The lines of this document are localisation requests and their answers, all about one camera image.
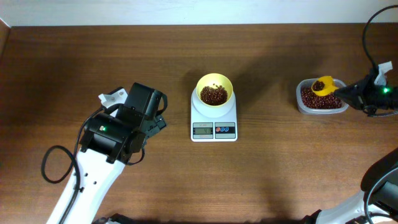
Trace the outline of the red beans in bowl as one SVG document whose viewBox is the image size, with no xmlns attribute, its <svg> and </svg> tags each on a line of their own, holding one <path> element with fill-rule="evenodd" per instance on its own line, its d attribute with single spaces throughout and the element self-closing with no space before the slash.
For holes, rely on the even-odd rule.
<svg viewBox="0 0 398 224">
<path fill-rule="evenodd" d="M 205 86 L 200 92 L 200 99 L 208 105 L 219 106 L 227 102 L 228 92 L 223 86 Z"/>
</svg>

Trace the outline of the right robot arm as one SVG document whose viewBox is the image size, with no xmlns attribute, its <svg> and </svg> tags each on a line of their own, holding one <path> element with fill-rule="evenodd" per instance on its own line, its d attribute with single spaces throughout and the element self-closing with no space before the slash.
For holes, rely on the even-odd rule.
<svg viewBox="0 0 398 224">
<path fill-rule="evenodd" d="M 370 117 L 397 114 L 397 88 L 378 85 L 382 72 L 372 68 L 368 75 L 335 91 L 338 98 Z M 300 222 L 304 224 L 352 224 L 397 221 L 397 151 L 373 164 L 361 183 L 361 190 L 328 210 L 318 210 Z"/>
</svg>

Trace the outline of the white digital kitchen scale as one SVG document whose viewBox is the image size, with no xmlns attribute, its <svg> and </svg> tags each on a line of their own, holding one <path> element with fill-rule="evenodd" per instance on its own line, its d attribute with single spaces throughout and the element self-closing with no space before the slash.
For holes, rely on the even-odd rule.
<svg viewBox="0 0 398 224">
<path fill-rule="evenodd" d="M 238 138 L 236 97 L 219 106 L 206 105 L 195 88 L 191 97 L 190 138 L 193 142 L 233 142 Z"/>
</svg>

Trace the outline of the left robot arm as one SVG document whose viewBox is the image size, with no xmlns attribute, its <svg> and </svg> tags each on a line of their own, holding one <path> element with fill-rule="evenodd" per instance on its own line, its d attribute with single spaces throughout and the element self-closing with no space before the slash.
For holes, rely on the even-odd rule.
<svg viewBox="0 0 398 224">
<path fill-rule="evenodd" d="M 48 223 L 91 223 L 109 188 L 135 153 L 167 125 L 167 95 L 140 83 L 100 94 L 101 106 L 78 131 L 75 148 L 59 149 L 71 160 L 69 178 Z"/>
</svg>

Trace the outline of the red beans in container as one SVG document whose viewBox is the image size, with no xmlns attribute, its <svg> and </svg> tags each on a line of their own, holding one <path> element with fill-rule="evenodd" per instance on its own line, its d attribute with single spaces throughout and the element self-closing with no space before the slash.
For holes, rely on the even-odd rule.
<svg viewBox="0 0 398 224">
<path fill-rule="evenodd" d="M 343 106 L 341 100 L 332 93 L 327 96 L 318 96 L 310 87 L 301 88 L 300 93 L 303 104 L 311 109 L 338 109 Z"/>
</svg>

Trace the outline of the red beans in scoop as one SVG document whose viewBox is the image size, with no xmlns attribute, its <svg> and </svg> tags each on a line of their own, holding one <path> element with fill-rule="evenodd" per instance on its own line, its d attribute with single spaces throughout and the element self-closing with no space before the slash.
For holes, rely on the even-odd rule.
<svg viewBox="0 0 398 224">
<path fill-rule="evenodd" d="M 317 80 L 316 82 L 313 83 L 312 90 L 313 91 L 322 91 L 324 89 L 324 87 L 325 87 L 325 84 L 323 82 Z"/>
</svg>

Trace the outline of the clear plastic container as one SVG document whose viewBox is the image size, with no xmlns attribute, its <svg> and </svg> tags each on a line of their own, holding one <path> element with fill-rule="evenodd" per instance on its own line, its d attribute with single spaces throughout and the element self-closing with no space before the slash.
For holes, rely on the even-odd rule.
<svg viewBox="0 0 398 224">
<path fill-rule="evenodd" d="M 341 102 L 342 107 L 337 109 L 313 109 L 305 106 L 302 101 L 301 89 L 306 87 L 311 87 L 311 85 L 316 81 L 317 81 L 316 78 L 306 79 L 301 81 L 296 87 L 297 107 L 302 114 L 309 114 L 309 115 L 338 114 L 345 112 L 348 109 L 349 105 L 343 101 Z"/>
</svg>

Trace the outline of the yellow plastic bowl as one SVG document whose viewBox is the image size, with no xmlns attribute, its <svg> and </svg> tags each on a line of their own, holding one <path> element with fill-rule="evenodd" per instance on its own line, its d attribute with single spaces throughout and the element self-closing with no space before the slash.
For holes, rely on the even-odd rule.
<svg viewBox="0 0 398 224">
<path fill-rule="evenodd" d="M 200 99 L 200 92 L 205 86 L 213 86 L 213 85 L 218 85 L 218 86 L 223 86 L 225 90 L 228 92 L 228 99 L 227 102 L 219 105 L 219 106 L 211 106 L 208 105 Z M 209 73 L 203 77 L 201 77 L 196 85 L 195 91 L 193 92 L 193 95 L 198 98 L 198 104 L 200 106 L 206 106 L 210 108 L 218 108 L 221 106 L 226 105 L 229 103 L 232 99 L 233 95 L 233 84 L 231 83 L 230 79 L 226 77 L 225 75 L 219 74 L 219 73 Z"/>
</svg>

